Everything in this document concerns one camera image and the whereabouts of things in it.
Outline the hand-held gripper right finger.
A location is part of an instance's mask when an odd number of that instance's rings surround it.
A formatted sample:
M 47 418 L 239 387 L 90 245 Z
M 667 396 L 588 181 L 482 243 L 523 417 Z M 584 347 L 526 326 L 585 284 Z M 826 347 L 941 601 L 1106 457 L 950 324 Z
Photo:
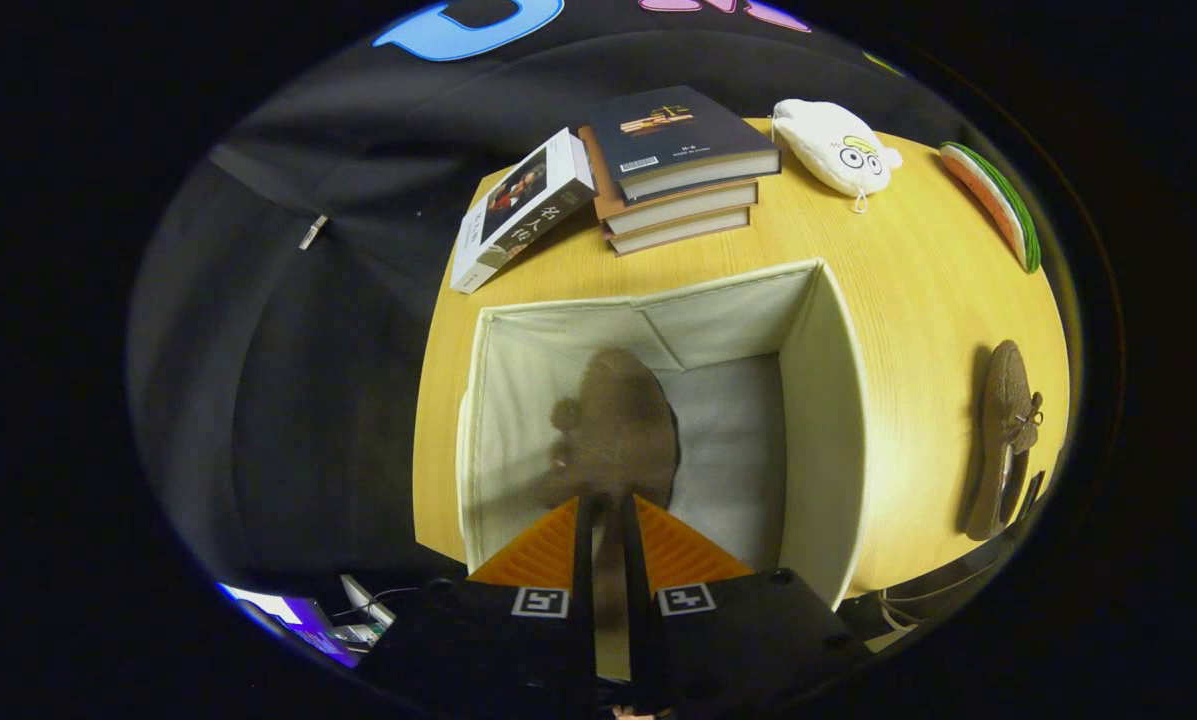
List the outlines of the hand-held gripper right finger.
M 621 518 L 631 714 L 789 714 L 871 660 L 795 570 L 753 570 L 644 498 Z

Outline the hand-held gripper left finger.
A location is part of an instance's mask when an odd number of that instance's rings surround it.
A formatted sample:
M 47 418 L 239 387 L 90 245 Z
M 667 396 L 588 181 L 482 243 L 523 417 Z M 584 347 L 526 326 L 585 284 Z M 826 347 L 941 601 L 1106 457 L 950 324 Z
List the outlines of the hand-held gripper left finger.
M 595 710 L 593 498 L 571 498 L 492 560 L 560 533 L 547 582 L 432 582 L 367 655 L 367 678 L 420 716 L 590 716 Z

